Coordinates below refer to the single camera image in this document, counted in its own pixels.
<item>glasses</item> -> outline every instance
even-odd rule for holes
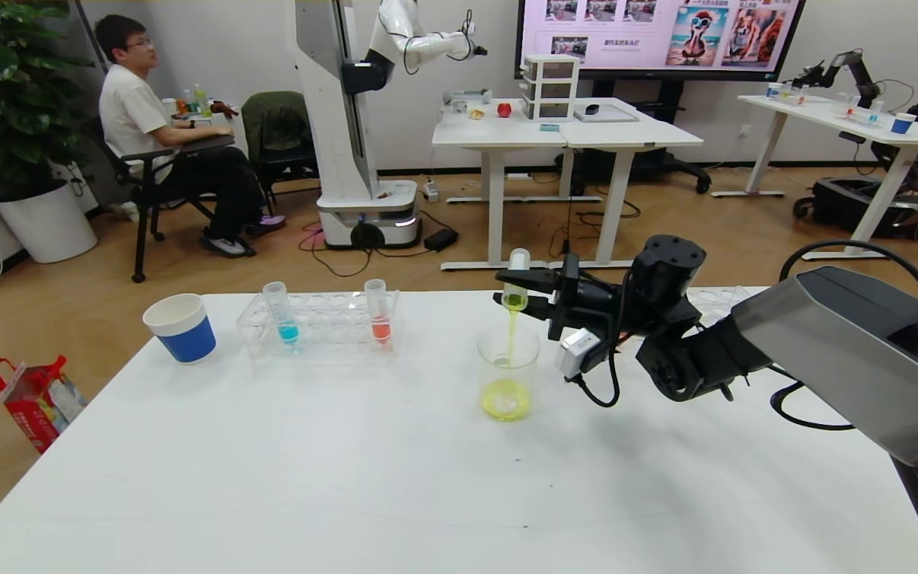
[[[154,42],[152,42],[149,37],[145,37],[145,39],[139,41],[138,43],[127,45],[127,50],[130,48],[135,48],[137,46],[143,46],[147,48],[148,50],[153,50]]]

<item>white robot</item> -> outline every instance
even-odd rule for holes
[[[284,7],[285,44],[300,70],[317,153],[325,243],[342,250],[418,243],[418,185],[379,181],[365,94],[385,87],[396,65],[412,75],[441,56],[487,54],[473,43],[473,12],[458,32],[429,33],[416,0],[382,0],[371,47],[361,54],[352,0],[285,0]]]

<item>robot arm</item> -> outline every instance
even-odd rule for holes
[[[367,55],[363,61],[343,63],[343,88],[347,94],[380,90],[392,79],[396,65],[412,76],[424,63],[441,56],[467,61],[487,55],[488,50],[473,42],[476,28],[473,11],[466,10],[456,32],[426,32],[416,0],[382,0]]]
[[[870,72],[866,69],[866,63],[863,62],[862,50],[851,50],[834,56],[827,72],[824,72],[823,61],[818,65],[802,69],[801,75],[793,80],[793,85],[797,88],[804,86],[830,88],[834,86],[838,72],[841,72],[846,66],[851,70],[853,79],[856,80],[856,89],[859,90],[860,95],[860,108],[870,108],[871,103],[881,95],[881,87],[873,83]]]
[[[645,337],[637,360],[660,392],[676,401],[714,391],[732,400],[729,384],[736,377],[780,364],[892,455],[918,512],[918,299],[873,277],[824,266],[790,277],[685,336],[699,326],[700,313],[685,292],[704,258],[692,242],[656,236],[621,285],[580,271],[574,254],[561,271],[496,276],[554,294],[550,301],[529,297],[522,313],[549,322],[547,338],[562,342],[559,370],[595,403],[609,407],[617,400],[613,353],[629,335]],[[565,336],[567,327],[575,331]],[[583,373],[604,360],[616,389],[611,403],[598,401],[583,382]],[[772,400],[781,415],[787,392]]]

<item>black pants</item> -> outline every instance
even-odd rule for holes
[[[265,206],[250,160],[232,146],[176,157],[163,185],[182,197],[215,193],[214,219],[204,233],[218,239],[233,239],[244,225],[260,221]]]

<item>office chair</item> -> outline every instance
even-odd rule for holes
[[[307,105],[299,92],[260,92],[240,112],[248,156],[274,214],[274,184],[320,177]]]
[[[174,149],[135,153],[119,157],[112,151],[112,148],[105,143],[105,130],[102,127],[101,117],[99,116],[92,117],[91,120],[87,121],[87,124],[84,125],[84,133],[86,133],[88,138],[91,138],[91,141],[105,154],[106,159],[108,159],[108,162],[112,165],[112,170],[116,172],[116,182],[120,183],[120,185],[134,185],[134,189],[132,189],[131,193],[131,200],[137,206],[139,221],[137,224],[137,257],[135,257],[134,275],[132,275],[131,279],[134,283],[143,283],[143,280],[147,279],[147,276],[143,275],[143,252],[145,251],[145,243],[147,242],[148,219],[151,220],[151,235],[154,237],[154,240],[165,240],[164,233],[158,231],[158,218],[161,215],[159,207],[161,204],[175,201],[176,199],[185,199],[191,206],[196,207],[197,211],[204,214],[204,217],[208,218],[209,222],[214,218],[214,212],[204,207],[203,204],[200,203],[199,197],[193,195],[186,196],[185,193],[167,188],[164,184],[159,184],[154,181],[154,175],[158,168],[164,167],[155,167],[154,159],[156,159],[156,157],[175,155]],[[143,171],[141,177],[135,178],[134,175],[131,174],[130,163],[128,163],[128,161],[139,161],[142,164]],[[254,257],[254,255],[257,254],[250,244],[240,237],[236,238],[236,243],[243,246],[245,252],[247,252],[248,258]]]

